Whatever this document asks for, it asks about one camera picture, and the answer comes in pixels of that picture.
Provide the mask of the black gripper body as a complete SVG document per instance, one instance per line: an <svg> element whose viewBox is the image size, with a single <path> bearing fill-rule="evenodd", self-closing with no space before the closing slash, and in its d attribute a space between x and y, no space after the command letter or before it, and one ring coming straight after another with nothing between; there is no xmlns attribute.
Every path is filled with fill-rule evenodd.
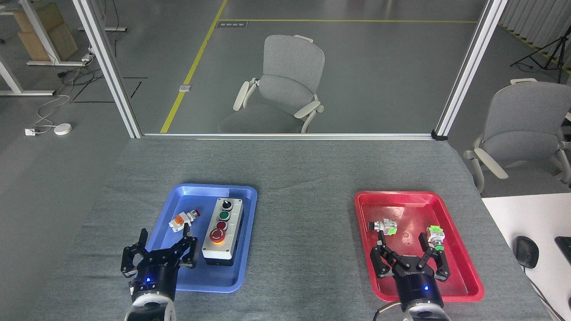
<svg viewBox="0 0 571 321"><path fill-rule="evenodd" d="M404 264L392 264L401 309L406 310L418 303L432 303L444 307L434 278L434 270L426 263L418 269L420 258L403 258Z"/></svg>
<svg viewBox="0 0 571 321"><path fill-rule="evenodd" d="M159 294L175 299L179 254L176 250L159 249L141 254L137 264L137 275L131 280L131 300L145 294Z"/></svg>

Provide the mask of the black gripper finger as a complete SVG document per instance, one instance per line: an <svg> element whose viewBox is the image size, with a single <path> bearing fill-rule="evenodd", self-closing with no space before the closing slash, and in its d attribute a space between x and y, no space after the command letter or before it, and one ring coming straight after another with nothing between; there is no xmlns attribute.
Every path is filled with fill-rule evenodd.
<svg viewBox="0 0 571 321"><path fill-rule="evenodd" d="M199 256L197 248L199 249L199 240L192 236L189 223L185 223L181 240L168 249L167 258L174 260L180 267L196 268Z"/></svg>
<svg viewBox="0 0 571 321"><path fill-rule="evenodd" d="M444 237L442 232L421 232L419 242L424 250L423 257L419 260L419 270L422 270L429 258L433 258L437 269L435 279L445 282L450 276L448 262L444 253Z"/></svg>
<svg viewBox="0 0 571 321"><path fill-rule="evenodd" d="M371 249L370 258L377 278L386 276L393 276L395 279L402 278L400 273L395 272L395 264L402 265L401 256L387 247L384 232L378 232L377 245Z"/></svg>
<svg viewBox="0 0 571 321"><path fill-rule="evenodd" d="M123 248L122 262L121 262L121 273L126 278L131 278L137 273L137 268L134 265L134 257L136 255L141 255L142 257L147 254L145 246L148 240L148 231L142 228L139 239L132 246L126 246Z"/></svg>

